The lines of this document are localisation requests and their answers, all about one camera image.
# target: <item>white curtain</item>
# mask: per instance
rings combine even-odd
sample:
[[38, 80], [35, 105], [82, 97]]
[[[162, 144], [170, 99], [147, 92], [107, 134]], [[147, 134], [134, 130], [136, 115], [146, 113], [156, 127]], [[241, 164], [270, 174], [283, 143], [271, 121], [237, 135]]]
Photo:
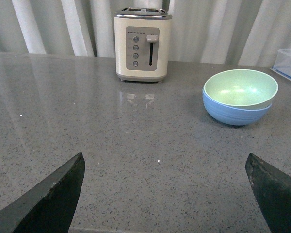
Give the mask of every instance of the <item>white curtain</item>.
[[270, 67], [291, 49], [291, 0], [0, 0], [0, 51], [114, 57], [114, 12], [173, 16], [169, 60]]

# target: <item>stacked bowls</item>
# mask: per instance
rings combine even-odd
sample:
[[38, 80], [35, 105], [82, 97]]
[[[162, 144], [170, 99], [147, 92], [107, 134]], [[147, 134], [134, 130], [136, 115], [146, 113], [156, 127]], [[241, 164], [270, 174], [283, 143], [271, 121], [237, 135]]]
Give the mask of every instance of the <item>stacked bowls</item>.
[[274, 78], [260, 71], [234, 69], [209, 78], [203, 87], [203, 102], [216, 120], [229, 125], [247, 125], [261, 119], [278, 91]]

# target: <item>toaster base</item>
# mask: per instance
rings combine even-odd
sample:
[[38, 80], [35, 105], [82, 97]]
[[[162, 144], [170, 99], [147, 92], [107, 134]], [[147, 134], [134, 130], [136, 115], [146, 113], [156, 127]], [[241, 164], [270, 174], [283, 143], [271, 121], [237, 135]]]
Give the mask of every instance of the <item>toaster base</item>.
[[127, 76], [116, 73], [121, 81], [137, 81], [137, 82], [161, 82], [166, 75], [160, 77], [135, 77], [135, 76]]

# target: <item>toaster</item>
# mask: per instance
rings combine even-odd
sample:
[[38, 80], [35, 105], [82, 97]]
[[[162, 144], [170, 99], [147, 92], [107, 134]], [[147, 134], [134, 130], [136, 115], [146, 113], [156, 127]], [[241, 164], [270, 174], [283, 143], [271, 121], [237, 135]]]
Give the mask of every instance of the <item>toaster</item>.
[[172, 16], [125, 8], [114, 15], [116, 73], [122, 81], [161, 82], [167, 74]]

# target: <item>toaster button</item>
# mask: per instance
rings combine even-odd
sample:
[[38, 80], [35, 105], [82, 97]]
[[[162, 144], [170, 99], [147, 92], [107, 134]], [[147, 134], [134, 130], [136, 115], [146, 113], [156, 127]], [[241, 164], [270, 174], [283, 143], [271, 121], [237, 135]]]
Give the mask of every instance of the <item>toaster button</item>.
[[139, 41], [139, 37], [134, 36], [133, 41], [134, 41], [135, 43], [137, 43], [137, 42]]

